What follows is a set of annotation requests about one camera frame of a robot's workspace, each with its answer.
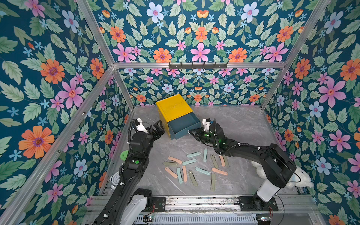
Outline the teal top drawer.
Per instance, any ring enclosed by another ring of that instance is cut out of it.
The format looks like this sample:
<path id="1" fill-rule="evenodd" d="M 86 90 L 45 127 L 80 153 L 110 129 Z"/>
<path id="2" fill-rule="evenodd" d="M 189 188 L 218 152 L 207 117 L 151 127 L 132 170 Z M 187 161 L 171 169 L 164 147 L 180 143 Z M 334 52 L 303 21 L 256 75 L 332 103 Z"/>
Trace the teal top drawer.
<path id="1" fill-rule="evenodd" d="M 182 117 L 168 122 L 170 139 L 180 139 L 188 134 L 189 130 L 201 127 L 200 120 L 191 112 Z"/>

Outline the yellow drawer cabinet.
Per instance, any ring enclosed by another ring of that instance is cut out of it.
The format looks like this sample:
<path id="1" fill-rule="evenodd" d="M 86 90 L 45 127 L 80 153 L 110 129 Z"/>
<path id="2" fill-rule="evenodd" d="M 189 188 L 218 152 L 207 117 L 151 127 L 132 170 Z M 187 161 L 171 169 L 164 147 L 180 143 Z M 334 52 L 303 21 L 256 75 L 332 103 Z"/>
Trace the yellow drawer cabinet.
<path id="1" fill-rule="evenodd" d="M 169 122 L 181 118 L 193 110 L 180 94 L 156 102 L 160 120 L 168 136 L 171 138 Z"/>

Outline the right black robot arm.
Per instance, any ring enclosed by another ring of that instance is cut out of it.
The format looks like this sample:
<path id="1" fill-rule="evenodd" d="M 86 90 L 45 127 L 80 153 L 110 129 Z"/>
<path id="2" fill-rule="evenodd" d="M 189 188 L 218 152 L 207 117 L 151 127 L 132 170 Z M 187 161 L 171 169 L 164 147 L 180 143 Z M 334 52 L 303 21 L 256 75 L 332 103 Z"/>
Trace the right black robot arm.
<path id="1" fill-rule="evenodd" d="M 209 119 L 201 128 L 188 131 L 197 141 L 212 147 L 220 156 L 243 158 L 257 163 L 264 171 L 262 185 L 252 197 L 238 197 L 238 205 L 246 211 L 275 209 L 274 196 L 285 188 L 295 175 L 296 165 L 277 144 L 251 145 L 225 136 L 223 128 L 214 119 Z"/>

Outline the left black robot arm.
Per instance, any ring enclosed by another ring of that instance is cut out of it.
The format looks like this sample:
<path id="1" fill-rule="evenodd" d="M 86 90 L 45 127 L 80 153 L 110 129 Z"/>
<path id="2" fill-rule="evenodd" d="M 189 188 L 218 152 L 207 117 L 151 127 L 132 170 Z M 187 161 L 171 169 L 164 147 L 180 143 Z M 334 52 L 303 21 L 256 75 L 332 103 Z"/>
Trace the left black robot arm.
<path id="1" fill-rule="evenodd" d="M 94 225 L 132 225 L 138 215 L 152 205 L 152 191 L 135 188 L 148 167 L 154 142 L 164 133 L 160 120 L 148 127 L 138 119 L 132 120 L 127 135 L 127 158 L 119 168 L 119 183 Z"/>

